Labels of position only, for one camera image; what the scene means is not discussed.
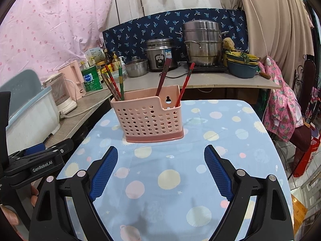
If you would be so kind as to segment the person's left hand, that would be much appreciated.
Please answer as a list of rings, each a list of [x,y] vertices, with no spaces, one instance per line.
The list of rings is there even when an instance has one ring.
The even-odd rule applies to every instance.
[[[27,200],[30,200],[30,203],[33,207],[35,207],[35,204],[37,202],[38,194],[39,194],[38,190],[31,184],[30,191],[28,192],[28,195],[27,195]],[[1,204],[1,209],[5,217],[7,218],[7,220],[10,222],[13,229],[20,236],[20,239],[28,240],[16,228],[20,224],[20,220],[18,215],[14,212],[14,209],[9,206],[4,206],[3,204]]]

